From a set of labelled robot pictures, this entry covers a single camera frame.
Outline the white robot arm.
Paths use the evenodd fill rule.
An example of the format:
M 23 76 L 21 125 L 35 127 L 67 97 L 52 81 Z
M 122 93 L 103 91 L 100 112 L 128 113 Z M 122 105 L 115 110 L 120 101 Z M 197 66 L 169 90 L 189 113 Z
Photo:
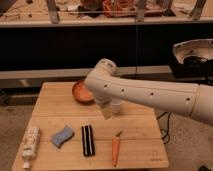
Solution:
M 179 114 L 213 127 L 213 86 L 116 77 L 117 66 L 101 59 L 85 79 L 103 108 L 113 98 Z

